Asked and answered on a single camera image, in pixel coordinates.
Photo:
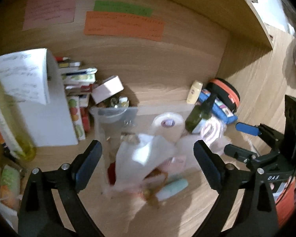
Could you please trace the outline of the white tape roll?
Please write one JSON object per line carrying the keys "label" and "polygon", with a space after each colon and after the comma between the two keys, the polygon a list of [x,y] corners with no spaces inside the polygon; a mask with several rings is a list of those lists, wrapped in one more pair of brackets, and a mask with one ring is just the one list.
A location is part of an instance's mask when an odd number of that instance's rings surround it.
{"label": "white tape roll", "polygon": [[160,135],[167,141],[176,143],[185,129],[184,118],[173,112],[166,112],[156,116],[149,127],[149,135]]}

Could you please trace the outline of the pink sticky note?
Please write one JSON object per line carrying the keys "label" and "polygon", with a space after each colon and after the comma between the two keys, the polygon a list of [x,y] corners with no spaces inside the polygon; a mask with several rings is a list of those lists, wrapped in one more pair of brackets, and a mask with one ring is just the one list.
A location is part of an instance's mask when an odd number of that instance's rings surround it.
{"label": "pink sticky note", "polygon": [[76,0],[28,0],[22,29],[72,23],[75,10]]}

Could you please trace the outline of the dark green spray bottle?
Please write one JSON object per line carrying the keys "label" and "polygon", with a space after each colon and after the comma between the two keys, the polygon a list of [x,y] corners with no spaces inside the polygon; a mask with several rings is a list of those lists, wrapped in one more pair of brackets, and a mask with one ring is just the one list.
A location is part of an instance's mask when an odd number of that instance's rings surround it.
{"label": "dark green spray bottle", "polygon": [[194,106],[185,120],[185,129],[188,133],[196,134],[200,132],[203,123],[212,116],[212,108],[216,97],[217,95],[212,93],[204,102]]}

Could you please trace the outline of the black orange zipper case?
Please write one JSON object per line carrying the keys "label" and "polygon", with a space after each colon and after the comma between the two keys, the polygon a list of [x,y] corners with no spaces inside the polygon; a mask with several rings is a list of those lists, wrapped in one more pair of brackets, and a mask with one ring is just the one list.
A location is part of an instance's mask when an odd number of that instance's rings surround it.
{"label": "black orange zipper case", "polygon": [[206,89],[211,93],[216,93],[231,112],[236,112],[240,106],[240,94],[236,88],[222,78],[214,78],[208,82]]}

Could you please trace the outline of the green sticky note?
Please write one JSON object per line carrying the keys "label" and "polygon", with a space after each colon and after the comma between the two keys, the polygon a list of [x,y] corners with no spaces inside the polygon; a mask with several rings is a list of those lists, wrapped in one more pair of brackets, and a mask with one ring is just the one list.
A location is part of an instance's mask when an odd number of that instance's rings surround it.
{"label": "green sticky note", "polygon": [[128,13],[143,17],[151,17],[153,12],[153,9],[141,5],[109,0],[96,0],[93,10],[100,12]]}

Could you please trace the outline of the clear plastic storage bin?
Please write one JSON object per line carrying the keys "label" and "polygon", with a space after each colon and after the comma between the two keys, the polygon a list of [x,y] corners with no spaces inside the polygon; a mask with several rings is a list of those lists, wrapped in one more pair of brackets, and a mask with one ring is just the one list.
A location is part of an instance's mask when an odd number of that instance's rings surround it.
{"label": "clear plastic storage bin", "polygon": [[140,194],[167,199],[188,186],[187,176],[200,171],[194,144],[202,140],[222,155],[230,140],[216,117],[188,133],[190,105],[93,107],[96,138],[103,146],[104,193]]}

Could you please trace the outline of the beaded charm with bell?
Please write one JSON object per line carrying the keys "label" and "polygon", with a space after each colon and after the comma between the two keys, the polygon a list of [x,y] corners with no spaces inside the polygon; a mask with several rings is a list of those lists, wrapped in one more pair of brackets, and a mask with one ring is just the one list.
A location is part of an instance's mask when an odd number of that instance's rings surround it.
{"label": "beaded charm with bell", "polygon": [[153,208],[159,208],[159,201],[156,194],[166,185],[168,179],[168,173],[155,168],[152,170],[145,179],[150,179],[153,177],[163,176],[163,181],[156,185],[155,187],[147,187],[142,191],[142,197],[147,202],[147,204]]}

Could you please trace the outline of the blue pencil pouch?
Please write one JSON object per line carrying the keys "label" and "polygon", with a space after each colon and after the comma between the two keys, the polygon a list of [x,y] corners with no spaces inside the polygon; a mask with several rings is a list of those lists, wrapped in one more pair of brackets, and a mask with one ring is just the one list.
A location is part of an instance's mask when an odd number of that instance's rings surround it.
{"label": "blue pencil pouch", "polygon": [[[202,89],[199,95],[199,102],[204,102],[210,97],[211,93],[207,89]],[[231,112],[231,110],[218,98],[215,99],[213,104],[212,113],[226,125],[232,124],[238,120],[238,117]]]}

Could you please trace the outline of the fruit pattern carton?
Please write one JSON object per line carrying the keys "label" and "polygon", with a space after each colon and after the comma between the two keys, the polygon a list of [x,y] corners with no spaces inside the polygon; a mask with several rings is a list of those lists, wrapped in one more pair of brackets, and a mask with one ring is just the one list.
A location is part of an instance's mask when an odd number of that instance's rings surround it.
{"label": "fruit pattern carton", "polygon": [[79,97],[67,96],[67,101],[76,137],[79,141],[85,140],[85,130],[82,122]]}

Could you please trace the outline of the orange sticky note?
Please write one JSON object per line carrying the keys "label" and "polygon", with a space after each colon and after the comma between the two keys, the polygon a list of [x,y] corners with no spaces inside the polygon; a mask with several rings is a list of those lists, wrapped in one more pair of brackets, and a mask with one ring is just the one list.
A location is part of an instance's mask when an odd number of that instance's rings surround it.
{"label": "orange sticky note", "polygon": [[88,11],[85,35],[109,35],[161,41],[165,22],[129,13]]}

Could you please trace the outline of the yellow spray bottle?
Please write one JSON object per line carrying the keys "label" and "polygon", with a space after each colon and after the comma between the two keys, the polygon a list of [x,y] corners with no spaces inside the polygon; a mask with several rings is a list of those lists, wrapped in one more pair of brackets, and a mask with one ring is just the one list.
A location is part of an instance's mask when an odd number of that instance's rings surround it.
{"label": "yellow spray bottle", "polygon": [[36,148],[23,127],[15,120],[8,103],[8,96],[0,84],[0,134],[13,157],[30,162],[35,158]]}

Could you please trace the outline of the pink round compact case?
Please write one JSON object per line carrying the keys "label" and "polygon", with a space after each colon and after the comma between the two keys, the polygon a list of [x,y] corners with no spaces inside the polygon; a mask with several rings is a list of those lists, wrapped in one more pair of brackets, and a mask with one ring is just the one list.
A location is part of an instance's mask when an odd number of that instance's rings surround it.
{"label": "pink round compact case", "polygon": [[178,165],[177,174],[187,175],[201,171],[198,161],[194,156],[194,144],[198,140],[200,140],[200,136],[198,135],[186,135],[177,141],[175,158],[183,161],[183,163],[179,163]]}

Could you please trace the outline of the mint green tube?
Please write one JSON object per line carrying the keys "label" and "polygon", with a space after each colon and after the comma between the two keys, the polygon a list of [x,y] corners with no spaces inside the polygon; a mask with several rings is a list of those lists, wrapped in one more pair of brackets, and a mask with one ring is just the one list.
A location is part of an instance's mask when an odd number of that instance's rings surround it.
{"label": "mint green tube", "polygon": [[173,181],[166,186],[162,187],[159,192],[156,193],[158,201],[164,201],[172,196],[175,196],[182,190],[188,187],[188,181],[186,179],[178,179]]}

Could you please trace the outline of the small pink white box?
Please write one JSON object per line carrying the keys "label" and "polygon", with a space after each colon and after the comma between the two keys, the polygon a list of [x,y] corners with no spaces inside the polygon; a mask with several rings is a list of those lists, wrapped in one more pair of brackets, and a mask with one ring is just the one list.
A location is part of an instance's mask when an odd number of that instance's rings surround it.
{"label": "small pink white box", "polygon": [[92,87],[91,96],[95,104],[112,97],[113,95],[123,91],[124,86],[118,75],[110,76],[100,84],[95,84]]}

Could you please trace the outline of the white plastic bag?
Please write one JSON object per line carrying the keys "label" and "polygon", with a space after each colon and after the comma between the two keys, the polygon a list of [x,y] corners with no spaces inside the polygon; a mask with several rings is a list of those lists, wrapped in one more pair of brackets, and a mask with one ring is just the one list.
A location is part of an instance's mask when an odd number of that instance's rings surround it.
{"label": "white plastic bag", "polygon": [[160,135],[123,134],[115,159],[114,189],[118,192],[139,189],[152,170],[176,153],[175,144]]}

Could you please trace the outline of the small cream lotion bottle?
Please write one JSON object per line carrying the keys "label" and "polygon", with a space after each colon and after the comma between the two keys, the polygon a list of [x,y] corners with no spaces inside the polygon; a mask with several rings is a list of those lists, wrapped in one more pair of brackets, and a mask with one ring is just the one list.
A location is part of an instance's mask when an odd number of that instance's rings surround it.
{"label": "small cream lotion bottle", "polygon": [[190,91],[188,93],[188,96],[186,98],[187,104],[195,104],[197,102],[199,95],[201,93],[203,87],[203,83],[199,81],[194,81],[193,84],[190,87]]}

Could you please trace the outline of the clear glass bowl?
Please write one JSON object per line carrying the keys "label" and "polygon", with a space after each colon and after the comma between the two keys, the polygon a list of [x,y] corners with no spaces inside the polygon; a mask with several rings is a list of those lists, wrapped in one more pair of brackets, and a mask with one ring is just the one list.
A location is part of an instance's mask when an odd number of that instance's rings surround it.
{"label": "clear glass bowl", "polygon": [[128,108],[101,108],[93,106],[91,114],[102,124],[112,124],[122,119]]}

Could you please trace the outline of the stack of books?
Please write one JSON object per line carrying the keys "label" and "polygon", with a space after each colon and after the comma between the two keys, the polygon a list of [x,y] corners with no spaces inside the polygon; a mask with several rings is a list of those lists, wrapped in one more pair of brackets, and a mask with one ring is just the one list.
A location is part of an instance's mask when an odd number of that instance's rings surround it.
{"label": "stack of books", "polygon": [[96,82],[96,68],[84,68],[80,61],[71,60],[68,57],[56,57],[62,82],[65,88],[65,95],[78,96],[85,134],[90,129],[89,103],[93,84]]}

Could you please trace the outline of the green orange tube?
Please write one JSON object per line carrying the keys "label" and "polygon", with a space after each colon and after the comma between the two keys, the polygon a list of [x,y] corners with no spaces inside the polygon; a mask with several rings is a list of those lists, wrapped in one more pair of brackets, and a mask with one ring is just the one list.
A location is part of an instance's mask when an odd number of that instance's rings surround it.
{"label": "green orange tube", "polygon": [[21,177],[17,169],[5,165],[0,178],[0,200],[1,202],[17,211],[19,209]]}

